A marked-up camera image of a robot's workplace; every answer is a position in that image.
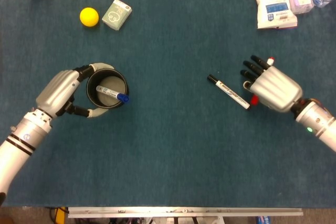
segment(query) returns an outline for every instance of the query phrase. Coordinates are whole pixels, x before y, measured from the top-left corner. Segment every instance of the blue marker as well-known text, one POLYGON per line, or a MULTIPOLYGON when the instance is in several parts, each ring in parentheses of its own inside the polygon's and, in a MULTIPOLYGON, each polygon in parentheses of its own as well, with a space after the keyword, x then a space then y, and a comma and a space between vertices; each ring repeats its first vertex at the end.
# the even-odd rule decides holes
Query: blue marker
POLYGON ((122 101, 124 103, 128 102, 128 100, 129 100, 128 95, 116 92, 112 89, 108 89, 108 88, 105 88, 103 86, 97 86, 96 90, 100 93, 103 93, 103 94, 106 94, 110 97, 116 98, 119 101, 122 101))

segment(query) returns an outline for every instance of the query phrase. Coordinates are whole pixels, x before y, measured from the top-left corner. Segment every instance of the blue marker cap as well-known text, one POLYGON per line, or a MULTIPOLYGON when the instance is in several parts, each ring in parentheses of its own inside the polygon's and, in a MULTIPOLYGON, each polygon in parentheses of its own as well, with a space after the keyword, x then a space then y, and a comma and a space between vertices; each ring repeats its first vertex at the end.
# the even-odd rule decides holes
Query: blue marker cap
POLYGON ((129 101, 128 95, 122 94, 122 93, 117 94, 117 99, 119 101, 122 101, 123 103, 126 103, 129 101))

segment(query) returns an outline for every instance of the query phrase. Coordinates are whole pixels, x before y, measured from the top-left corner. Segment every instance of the robotic arm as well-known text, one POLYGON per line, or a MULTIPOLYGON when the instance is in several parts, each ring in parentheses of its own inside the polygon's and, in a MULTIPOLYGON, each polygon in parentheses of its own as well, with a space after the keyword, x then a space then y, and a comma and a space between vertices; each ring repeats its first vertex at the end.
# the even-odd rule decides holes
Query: robotic arm
POLYGON ((280 70, 256 56, 251 59, 259 66, 244 61, 253 73, 240 72, 248 79, 243 87, 259 96, 267 107, 278 112, 291 111, 298 123, 336 151, 336 122, 330 112, 318 100, 302 98, 301 87, 280 70))
POLYGON ((65 112, 91 118, 107 111, 102 108, 87 110, 73 105, 73 94, 80 83, 104 68, 113 69, 108 64, 94 63, 61 71, 37 97, 37 109, 28 112, 16 127, 12 126, 12 133, 0 146, 0 206, 15 175, 51 130, 52 119, 65 112))

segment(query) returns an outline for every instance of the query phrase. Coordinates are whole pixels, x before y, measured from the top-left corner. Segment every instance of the whiteboard marker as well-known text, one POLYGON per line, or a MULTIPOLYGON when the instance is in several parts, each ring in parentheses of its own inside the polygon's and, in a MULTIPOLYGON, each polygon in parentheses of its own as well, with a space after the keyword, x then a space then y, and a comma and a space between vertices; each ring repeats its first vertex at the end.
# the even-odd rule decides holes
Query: whiteboard marker
POLYGON ((211 81, 213 84, 215 84, 217 87, 219 87, 222 91, 224 91, 229 97, 231 97, 233 100, 235 100, 241 106, 243 106, 244 109, 246 109, 246 110, 250 109, 250 104, 247 101, 245 101, 243 98, 241 98, 235 92, 233 92, 227 85, 225 85, 224 83, 219 81, 212 74, 209 74, 208 80, 211 81))
POLYGON ((108 89, 108 88, 105 88, 105 87, 102 87, 102 86, 97 86, 96 90, 100 93, 103 93, 103 94, 106 94, 110 97, 116 98, 119 101, 122 101, 124 103, 128 102, 128 100, 129 100, 128 95, 116 92, 112 89, 108 89))

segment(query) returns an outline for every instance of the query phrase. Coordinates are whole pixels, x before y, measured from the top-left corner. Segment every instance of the yellow ball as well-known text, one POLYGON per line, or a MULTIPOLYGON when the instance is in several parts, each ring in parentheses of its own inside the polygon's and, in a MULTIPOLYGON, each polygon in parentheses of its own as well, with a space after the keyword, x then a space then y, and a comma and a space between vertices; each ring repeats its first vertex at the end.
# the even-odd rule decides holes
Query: yellow ball
POLYGON ((80 12, 79 19, 83 25, 92 27, 98 23, 99 15, 95 9, 86 7, 80 12))

